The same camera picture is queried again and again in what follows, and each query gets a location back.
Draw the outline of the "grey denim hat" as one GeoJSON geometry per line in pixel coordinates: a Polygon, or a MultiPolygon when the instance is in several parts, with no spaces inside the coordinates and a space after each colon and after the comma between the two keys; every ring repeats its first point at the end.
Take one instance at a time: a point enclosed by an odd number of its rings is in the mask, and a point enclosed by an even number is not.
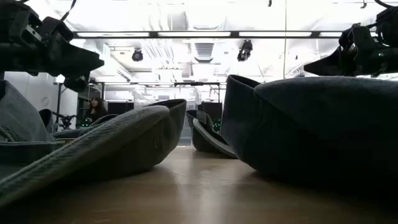
{"type": "Polygon", "coordinates": [[[36,108],[0,80],[0,181],[64,145],[47,132],[36,108]]]}

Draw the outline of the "person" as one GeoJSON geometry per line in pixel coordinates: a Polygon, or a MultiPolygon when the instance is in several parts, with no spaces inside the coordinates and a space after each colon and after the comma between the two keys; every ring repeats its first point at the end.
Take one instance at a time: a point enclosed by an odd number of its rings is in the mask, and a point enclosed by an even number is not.
{"type": "Polygon", "coordinates": [[[103,104],[103,100],[95,96],[90,100],[89,109],[84,115],[84,124],[88,126],[107,114],[108,112],[103,104]]]}

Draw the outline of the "black overhead beam with lights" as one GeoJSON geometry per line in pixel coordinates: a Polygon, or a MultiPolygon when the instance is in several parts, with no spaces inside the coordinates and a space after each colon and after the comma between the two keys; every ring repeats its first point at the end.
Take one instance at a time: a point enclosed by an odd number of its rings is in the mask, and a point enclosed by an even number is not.
{"type": "Polygon", "coordinates": [[[75,39],[338,39],[337,30],[169,30],[73,32],[75,39]]]}

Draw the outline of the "black partition screen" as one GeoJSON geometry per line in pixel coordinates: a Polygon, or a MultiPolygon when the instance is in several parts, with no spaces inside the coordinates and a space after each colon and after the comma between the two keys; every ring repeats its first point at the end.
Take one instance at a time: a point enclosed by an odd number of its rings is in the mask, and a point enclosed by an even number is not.
{"type": "MultiPolygon", "coordinates": [[[[173,106],[182,103],[183,99],[156,101],[153,104],[147,104],[147,106],[152,105],[162,105],[162,106],[173,106]]],[[[138,103],[133,101],[109,101],[108,102],[108,113],[109,114],[123,114],[134,108],[140,108],[138,103]]],[[[188,105],[188,110],[199,110],[206,113],[212,123],[213,128],[216,132],[220,131],[221,128],[221,117],[223,112],[223,104],[221,102],[214,101],[202,101],[199,105],[191,103],[188,105]]]]}

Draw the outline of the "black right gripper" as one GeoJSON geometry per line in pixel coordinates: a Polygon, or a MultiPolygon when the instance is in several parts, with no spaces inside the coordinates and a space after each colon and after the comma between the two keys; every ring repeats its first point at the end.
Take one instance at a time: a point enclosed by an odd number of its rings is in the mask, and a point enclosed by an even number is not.
{"type": "Polygon", "coordinates": [[[351,42],[347,47],[337,47],[329,56],[306,64],[304,71],[315,75],[349,77],[398,73],[398,47],[381,43],[365,26],[355,27],[349,37],[351,42]]]}

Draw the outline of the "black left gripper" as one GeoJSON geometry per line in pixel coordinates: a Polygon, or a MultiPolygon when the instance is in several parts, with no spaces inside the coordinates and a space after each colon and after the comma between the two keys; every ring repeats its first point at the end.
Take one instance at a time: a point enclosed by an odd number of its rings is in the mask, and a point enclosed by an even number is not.
{"type": "Polygon", "coordinates": [[[102,67],[104,60],[58,32],[42,37],[39,30],[43,20],[26,1],[0,0],[0,72],[64,75],[66,88],[83,92],[90,77],[78,74],[102,67]]]}

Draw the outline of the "black background rig frame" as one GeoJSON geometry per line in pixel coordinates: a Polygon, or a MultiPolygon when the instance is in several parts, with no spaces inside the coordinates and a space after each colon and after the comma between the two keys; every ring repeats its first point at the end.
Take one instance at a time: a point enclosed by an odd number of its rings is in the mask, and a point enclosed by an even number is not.
{"type": "MultiPolygon", "coordinates": [[[[62,90],[62,86],[63,83],[62,82],[54,82],[54,85],[58,86],[58,100],[57,100],[57,111],[53,111],[52,114],[55,115],[57,117],[57,119],[59,118],[64,118],[65,116],[60,114],[60,97],[61,97],[61,90],[62,90]]],[[[101,93],[101,96],[104,100],[104,87],[105,86],[133,86],[133,85],[142,85],[142,86],[165,86],[165,87],[171,87],[172,85],[174,87],[176,86],[204,86],[204,85],[216,85],[217,86],[217,94],[220,94],[220,90],[221,90],[221,85],[225,85],[226,82],[89,82],[88,85],[101,85],[103,90],[101,93]]]]}

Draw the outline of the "silver ceiling air duct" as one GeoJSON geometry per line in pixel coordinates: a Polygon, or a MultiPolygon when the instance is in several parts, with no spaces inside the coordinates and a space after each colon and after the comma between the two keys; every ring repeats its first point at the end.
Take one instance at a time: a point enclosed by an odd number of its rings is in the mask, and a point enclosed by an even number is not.
{"type": "MultiPolygon", "coordinates": [[[[186,0],[185,18],[188,30],[223,30],[226,22],[227,0],[186,0]]],[[[199,63],[213,60],[214,43],[194,42],[194,58],[199,63]]]]}

